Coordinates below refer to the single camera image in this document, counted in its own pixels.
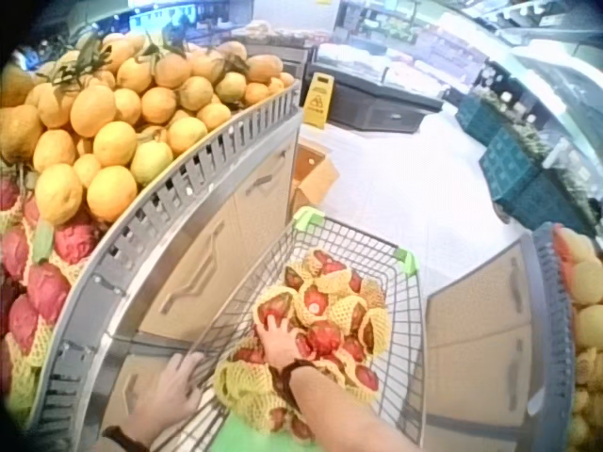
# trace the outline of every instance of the wire basket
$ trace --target wire basket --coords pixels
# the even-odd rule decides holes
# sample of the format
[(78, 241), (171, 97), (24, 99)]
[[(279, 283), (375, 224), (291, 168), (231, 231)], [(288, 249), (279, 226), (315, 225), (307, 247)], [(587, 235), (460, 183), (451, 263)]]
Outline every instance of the wire basket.
[(217, 363), (250, 334), (251, 308), (260, 292), (280, 282), (285, 264), (301, 260), (319, 247), (362, 277), (381, 282), (392, 321), (390, 348), (370, 368), (380, 380), (372, 409), (388, 424), (421, 444), (425, 420), (424, 328), (415, 257), (394, 244), (363, 233), (315, 209), (304, 208), (225, 303), (207, 332), (193, 346), (206, 359), (196, 372), (203, 397), (197, 413), (168, 434), (159, 450), (208, 450), (229, 412), (214, 397), (212, 375)]

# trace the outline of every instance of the white floor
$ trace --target white floor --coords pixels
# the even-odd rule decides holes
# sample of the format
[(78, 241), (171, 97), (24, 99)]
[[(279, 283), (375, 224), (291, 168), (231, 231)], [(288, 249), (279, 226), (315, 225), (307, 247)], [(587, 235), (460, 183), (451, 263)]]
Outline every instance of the white floor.
[(423, 302), (525, 232), (495, 214), (479, 165), (485, 148), (445, 107), (413, 135), (301, 129), (329, 150), (340, 174), (320, 208), (414, 252)]

